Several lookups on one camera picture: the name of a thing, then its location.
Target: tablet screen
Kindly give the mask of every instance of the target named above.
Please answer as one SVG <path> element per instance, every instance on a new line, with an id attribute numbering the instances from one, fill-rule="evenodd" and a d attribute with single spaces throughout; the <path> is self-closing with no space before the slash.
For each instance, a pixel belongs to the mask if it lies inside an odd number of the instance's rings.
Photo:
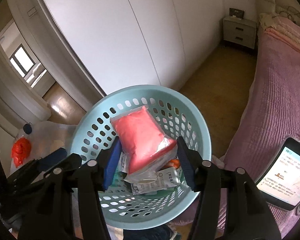
<path id="1" fill-rule="evenodd" d="M 284 147 L 257 187 L 275 198 L 296 206 L 300 202 L 300 155 Z"/>

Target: drawer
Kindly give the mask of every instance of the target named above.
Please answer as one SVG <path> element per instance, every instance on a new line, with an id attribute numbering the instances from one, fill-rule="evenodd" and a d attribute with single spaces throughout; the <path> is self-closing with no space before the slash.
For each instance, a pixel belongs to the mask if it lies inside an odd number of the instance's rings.
<path id="1" fill-rule="evenodd" d="M 245 35 L 236 35 L 236 33 L 225 32 L 224 39 L 226 41 L 231 41 L 237 44 L 254 49 L 255 37 L 249 37 Z"/>
<path id="2" fill-rule="evenodd" d="M 251 26 L 235 23 L 235 22 L 224 21 L 223 29 L 225 33 L 231 32 L 231 33 L 236 33 L 236 35 L 241 35 L 241 36 L 245 35 L 249 37 L 256 36 L 255 28 Z"/>

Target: window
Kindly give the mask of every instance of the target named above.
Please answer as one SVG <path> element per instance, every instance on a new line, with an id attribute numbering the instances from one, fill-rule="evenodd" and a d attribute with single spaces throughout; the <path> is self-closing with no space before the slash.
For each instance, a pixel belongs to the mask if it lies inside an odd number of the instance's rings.
<path id="1" fill-rule="evenodd" d="M 35 64 L 22 44 L 11 55 L 10 62 L 23 78 Z"/>

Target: white wardrobe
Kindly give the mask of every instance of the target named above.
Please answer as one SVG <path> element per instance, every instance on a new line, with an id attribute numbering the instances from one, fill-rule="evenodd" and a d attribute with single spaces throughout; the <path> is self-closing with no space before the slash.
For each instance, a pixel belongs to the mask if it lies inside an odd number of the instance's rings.
<path id="1" fill-rule="evenodd" d="M 221 38 L 222 0 L 43 0 L 106 94 L 179 89 Z"/>

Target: bed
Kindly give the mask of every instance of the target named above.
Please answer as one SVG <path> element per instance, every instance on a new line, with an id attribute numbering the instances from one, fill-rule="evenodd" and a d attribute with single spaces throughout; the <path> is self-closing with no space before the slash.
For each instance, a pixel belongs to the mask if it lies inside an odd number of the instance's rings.
<path id="1" fill-rule="evenodd" d="M 286 136 L 300 139 L 300 5 L 296 0 L 256 0 L 260 16 L 258 60 L 249 101 L 224 158 L 226 170 L 243 167 L 256 180 Z M 197 202 L 174 220 L 193 220 Z M 298 221 L 296 210 L 269 207 L 284 237 Z M 222 192 L 218 229 L 224 229 Z"/>

